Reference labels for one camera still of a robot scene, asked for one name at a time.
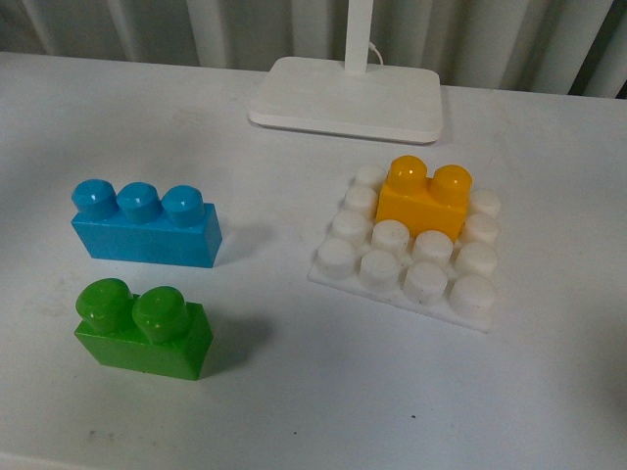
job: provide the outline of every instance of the green block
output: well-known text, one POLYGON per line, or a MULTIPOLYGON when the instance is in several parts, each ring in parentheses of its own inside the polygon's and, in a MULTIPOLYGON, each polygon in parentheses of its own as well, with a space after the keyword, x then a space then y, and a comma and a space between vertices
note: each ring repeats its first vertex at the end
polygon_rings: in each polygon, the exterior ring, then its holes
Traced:
POLYGON ((213 334, 200 304, 172 287, 143 296, 119 279, 89 285, 76 300, 83 321, 74 331, 103 365, 198 380, 213 334))

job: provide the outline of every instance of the blue block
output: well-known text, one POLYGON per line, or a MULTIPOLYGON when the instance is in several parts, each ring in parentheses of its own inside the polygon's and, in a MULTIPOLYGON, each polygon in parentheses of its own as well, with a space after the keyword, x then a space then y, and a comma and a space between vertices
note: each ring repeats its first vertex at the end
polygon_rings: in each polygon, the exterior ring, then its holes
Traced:
POLYGON ((72 193, 72 226, 93 258, 212 267, 222 235, 216 208, 191 186, 157 190, 131 183, 116 196, 107 181, 90 179, 72 193))

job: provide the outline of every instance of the white lamp base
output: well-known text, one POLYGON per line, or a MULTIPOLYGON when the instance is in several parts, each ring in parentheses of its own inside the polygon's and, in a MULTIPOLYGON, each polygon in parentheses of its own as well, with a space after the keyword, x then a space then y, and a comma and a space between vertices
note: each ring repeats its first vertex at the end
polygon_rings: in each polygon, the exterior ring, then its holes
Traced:
POLYGON ((440 77, 431 70, 284 57, 250 106, 252 122, 285 129, 411 143, 442 133, 440 77))

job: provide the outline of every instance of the building block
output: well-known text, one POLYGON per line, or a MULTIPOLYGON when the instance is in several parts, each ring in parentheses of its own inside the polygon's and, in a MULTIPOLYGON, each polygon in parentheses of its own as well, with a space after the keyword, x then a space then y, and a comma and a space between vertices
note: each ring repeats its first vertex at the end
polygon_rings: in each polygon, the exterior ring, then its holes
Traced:
POLYGON ((72 226, 97 259, 213 267, 222 235, 216 208, 191 186, 175 186, 160 201, 146 183, 116 196, 104 180, 89 179, 72 193, 72 226))
POLYGON ((379 195, 375 220, 400 221, 411 237, 438 230, 455 241, 468 211, 472 177, 456 164, 442 166, 433 178, 418 157, 395 159, 379 195))
POLYGON ((499 199, 487 190, 470 192, 455 241, 433 229, 414 236, 399 220, 374 218, 387 174, 378 166, 360 168, 308 278, 487 333, 497 296, 492 278, 499 262, 499 199))
POLYGON ((119 279, 101 279, 76 300, 74 331, 98 362, 122 369, 198 380, 213 333, 202 305, 172 287, 133 295, 119 279))

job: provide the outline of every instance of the yellow block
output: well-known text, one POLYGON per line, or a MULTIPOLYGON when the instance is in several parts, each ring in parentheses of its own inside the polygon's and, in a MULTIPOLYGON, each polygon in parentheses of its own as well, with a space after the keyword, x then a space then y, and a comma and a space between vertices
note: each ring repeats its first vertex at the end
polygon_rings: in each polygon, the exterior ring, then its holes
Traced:
POLYGON ((439 230, 455 241, 468 212, 472 177, 465 168, 448 164, 433 178, 418 157, 398 157, 390 165, 379 195, 376 222, 398 220, 412 237, 426 230, 439 230))

